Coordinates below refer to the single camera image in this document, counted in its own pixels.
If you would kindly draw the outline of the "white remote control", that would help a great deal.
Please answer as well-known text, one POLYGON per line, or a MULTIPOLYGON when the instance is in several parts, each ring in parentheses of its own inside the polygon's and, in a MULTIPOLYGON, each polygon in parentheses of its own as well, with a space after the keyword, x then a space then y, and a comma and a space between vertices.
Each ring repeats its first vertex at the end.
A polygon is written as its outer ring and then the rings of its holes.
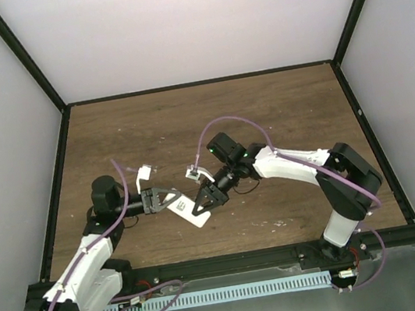
POLYGON ((192 215, 192 209, 194 206, 194 201, 188 196, 182 195, 176 202, 168 205, 168 209, 176 214, 177 216, 183 218, 187 222, 190 222, 192 225, 197 228, 202 228, 208 219, 211 216, 210 212, 204 213, 200 216, 195 217, 192 215))

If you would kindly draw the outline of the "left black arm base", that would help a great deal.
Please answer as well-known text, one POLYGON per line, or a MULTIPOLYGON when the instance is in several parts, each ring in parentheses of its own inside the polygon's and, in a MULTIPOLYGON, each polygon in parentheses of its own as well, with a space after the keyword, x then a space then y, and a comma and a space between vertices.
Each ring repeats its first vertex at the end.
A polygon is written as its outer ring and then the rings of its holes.
POLYGON ((141 269, 123 270, 121 295, 133 295, 146 291, 160 283, 159 279, 151 271, 141 269))

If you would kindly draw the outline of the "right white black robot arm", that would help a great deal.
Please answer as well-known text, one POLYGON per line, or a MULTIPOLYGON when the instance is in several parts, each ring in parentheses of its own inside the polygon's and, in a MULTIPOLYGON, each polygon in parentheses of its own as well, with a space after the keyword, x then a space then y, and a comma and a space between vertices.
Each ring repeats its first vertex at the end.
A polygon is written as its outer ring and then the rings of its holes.
POLYGON ((369 162, 345 143, 332 149, 280 150, 269 143, 245 147, 225 133, 207 145, 222 167, 214 174, 191 165, 186 177, 200 183, 192 214, 197 216, 229 200, 229 191, 245 178, 282 178, 318 186, 332 207, 319 249, 328 263, 341 263, 359 223, 380 206, 377 192, 383 179, 369 162))

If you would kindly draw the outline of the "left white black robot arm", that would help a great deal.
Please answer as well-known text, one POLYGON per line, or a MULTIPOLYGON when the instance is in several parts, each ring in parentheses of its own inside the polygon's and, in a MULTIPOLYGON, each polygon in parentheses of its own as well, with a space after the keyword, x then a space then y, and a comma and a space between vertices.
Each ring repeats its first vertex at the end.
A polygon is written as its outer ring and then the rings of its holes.
POLYGON ((99 176, 91 184, 92 206, 80 245, 65 271, 39 298, 26 300, 24 311, 102 311, 118 296, 136 290, 129 263, 111 261, 125 230, 124 218, 157 214, 182 193, 174 189, 138 189, 129 194, 126 180, 99 176))

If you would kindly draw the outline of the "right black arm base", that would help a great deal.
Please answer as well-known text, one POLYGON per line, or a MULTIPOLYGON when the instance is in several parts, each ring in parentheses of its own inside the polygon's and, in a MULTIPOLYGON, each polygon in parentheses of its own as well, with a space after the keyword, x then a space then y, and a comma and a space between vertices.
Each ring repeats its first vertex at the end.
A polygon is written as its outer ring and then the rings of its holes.
POLYGON ((296 247, 297 256, 303 265, 309 267, 332 267, 336 265, 351 263, 358 260, 369 260, 371 255, 357 247, 337 247, 323 239, 300 243, 296 247))

